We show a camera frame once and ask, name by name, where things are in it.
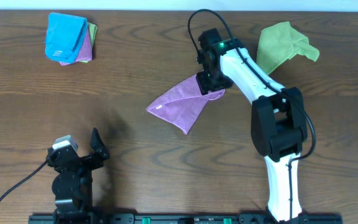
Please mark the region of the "purple microfiber cloth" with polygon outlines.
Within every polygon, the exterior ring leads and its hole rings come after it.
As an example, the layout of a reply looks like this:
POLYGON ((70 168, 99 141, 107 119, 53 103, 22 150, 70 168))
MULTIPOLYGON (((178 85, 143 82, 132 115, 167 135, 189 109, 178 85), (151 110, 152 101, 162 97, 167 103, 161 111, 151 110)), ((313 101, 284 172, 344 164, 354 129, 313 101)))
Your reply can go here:
POLYGON ((158 97, 146 111, 188 134, 206 104, 224 94, 225 89, 202 95, 196 75, 193 75, 158 97))

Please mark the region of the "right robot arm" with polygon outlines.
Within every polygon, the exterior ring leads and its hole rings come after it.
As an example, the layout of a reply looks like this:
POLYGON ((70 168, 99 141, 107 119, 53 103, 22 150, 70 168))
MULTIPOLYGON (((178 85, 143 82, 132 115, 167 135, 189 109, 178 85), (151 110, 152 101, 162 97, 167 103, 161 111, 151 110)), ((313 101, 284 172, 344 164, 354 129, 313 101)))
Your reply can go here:
POLYGON ((252 105, 251 138, 267 165, 268 211, 277 222, 298 217, 296 158, 307 138, 303 99, 297 88, 271 79, 238 39, 222 40, 217 29, 202 32, 197 61, 203 66, 196 80, 202 95, 237 85, 252 105))

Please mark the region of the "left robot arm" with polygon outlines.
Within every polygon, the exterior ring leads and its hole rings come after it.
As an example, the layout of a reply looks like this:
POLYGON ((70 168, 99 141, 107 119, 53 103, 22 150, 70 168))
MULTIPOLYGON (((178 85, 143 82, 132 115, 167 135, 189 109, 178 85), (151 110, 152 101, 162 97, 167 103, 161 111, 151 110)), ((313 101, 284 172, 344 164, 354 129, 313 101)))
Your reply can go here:
POLYGON ((93 128, 87 156, 77 154, 71 135, 55 140, 47 151, 46 162, 58 175, 52 182, 56 210, 54 223, 98 223, 103 216, 93 208, 92 171, 101 168, 110 154, 99 132, 93 128))

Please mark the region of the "crumpled green cloth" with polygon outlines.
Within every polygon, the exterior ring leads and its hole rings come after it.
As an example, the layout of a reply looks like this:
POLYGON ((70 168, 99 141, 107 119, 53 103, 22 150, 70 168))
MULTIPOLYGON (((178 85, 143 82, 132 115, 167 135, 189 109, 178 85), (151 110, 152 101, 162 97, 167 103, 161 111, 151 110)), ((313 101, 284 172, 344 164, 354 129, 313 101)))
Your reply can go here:
POLYGON ((294 29, 288 21, 261 31, 256 63, 267 75, 296 55, 315 62, 319 58, 319 50, 310 45, 309 38, 294 29))

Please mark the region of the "folded pink cloth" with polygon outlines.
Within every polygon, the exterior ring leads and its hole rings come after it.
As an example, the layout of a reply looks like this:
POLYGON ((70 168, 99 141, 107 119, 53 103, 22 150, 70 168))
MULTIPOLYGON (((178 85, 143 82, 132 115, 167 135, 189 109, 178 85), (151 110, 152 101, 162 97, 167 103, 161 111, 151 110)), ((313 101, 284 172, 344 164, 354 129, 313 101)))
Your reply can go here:
POLYGON ((74 61, 76 62, 89 62, 93 59, 93 43, 91 40, 90 31, 86 31, 85 39, 82 43, 82 46, 80 48, 80 51, 74 61))

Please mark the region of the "folded blue cloth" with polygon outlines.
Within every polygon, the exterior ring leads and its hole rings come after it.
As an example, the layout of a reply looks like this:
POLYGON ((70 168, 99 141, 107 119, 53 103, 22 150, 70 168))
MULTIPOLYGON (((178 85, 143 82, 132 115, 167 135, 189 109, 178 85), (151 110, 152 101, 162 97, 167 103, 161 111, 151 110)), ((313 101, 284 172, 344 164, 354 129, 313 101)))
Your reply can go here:
POLYGON ((45 38, 47 58, 73 63, 80 52, 87 28, 88 21, 85 17, 50 13, 45 38))

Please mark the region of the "folded green cloth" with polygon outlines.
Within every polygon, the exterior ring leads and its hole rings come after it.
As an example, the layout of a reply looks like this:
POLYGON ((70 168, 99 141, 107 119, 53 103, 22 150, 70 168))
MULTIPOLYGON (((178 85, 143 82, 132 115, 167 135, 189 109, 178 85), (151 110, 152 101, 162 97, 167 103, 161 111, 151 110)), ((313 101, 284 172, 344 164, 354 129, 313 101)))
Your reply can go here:
POLYGON ((89 23, 88 23, 88 30, 90 31, 91 40, 92 40, 92 43, 93 43, 93 45, 94 45, 98 27, 97 27, 96 24, 92 24, 92 23, 89 22, 89 23))

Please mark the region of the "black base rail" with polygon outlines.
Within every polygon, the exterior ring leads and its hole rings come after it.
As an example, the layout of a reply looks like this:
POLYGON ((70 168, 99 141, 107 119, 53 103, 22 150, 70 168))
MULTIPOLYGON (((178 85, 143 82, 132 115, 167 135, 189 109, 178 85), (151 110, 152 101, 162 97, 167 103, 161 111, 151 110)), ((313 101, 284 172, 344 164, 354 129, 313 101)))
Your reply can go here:
POLYGON ((80 218, 63 218, 58 215, 31 215, 29 224, 88 223, 88 224, 274 224, 273 217, 264 213, 239 215, 134 215, 116 213, 91 215, 80 218))

